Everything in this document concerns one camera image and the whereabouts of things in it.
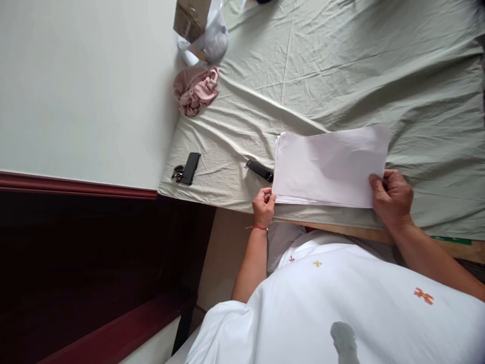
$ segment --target dark red wall trim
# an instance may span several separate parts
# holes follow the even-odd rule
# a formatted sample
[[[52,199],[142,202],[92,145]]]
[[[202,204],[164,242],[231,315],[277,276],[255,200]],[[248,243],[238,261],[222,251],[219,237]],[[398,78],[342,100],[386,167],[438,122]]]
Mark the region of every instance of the dark red wall trim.
[[[71,179],[1,172],[0,191],[155,200],[157,190],[104,185]]]
[[[194,305],[195,297],[161,294],[37,364],[117,364]]]

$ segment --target paper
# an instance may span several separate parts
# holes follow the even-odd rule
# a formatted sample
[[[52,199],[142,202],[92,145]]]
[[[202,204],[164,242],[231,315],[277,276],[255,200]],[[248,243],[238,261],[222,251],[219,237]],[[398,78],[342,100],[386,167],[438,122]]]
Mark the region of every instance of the paper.
[[[384,175],[387,124],[276,141],[276,203],[372,208],[369,175]]]

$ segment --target red string bracelet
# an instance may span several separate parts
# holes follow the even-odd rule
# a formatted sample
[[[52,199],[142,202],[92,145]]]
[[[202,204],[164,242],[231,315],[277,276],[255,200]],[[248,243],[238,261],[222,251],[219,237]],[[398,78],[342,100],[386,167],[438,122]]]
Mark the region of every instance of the red string bracelet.
[[[250,228],[258,228],[258,229],[261,229],[261,230],[268,231],[268,228],[267,227],[260,227],[260,226],[257,226],[257,225],[248,226],[246,229],[250,229]]]

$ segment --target bed sheet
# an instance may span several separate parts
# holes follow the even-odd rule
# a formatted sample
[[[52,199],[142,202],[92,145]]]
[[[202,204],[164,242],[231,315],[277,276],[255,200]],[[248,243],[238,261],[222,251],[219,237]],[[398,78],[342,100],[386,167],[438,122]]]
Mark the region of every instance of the bed sheet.
[[[159,193],[252,212],[283,131],[388,123],[387,168],[415,191],[412,216],[437,236],[485,240],[483,11],[474,0],[229,0],[219,97],[181,116]],[[202,154],[193,185],[170,179]],[[382,229],[371,209],[277,205],[275,217]]]

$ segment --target white t-shirt with embroidered cross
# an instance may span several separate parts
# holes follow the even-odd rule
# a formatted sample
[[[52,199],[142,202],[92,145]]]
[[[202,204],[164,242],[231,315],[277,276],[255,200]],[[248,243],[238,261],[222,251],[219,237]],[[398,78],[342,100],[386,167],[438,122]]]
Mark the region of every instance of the white t-shirt with embroidered cross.
[[[485,303],[316,237],[292,245],[247,304],[209,310],[186,362],[483,364]]]

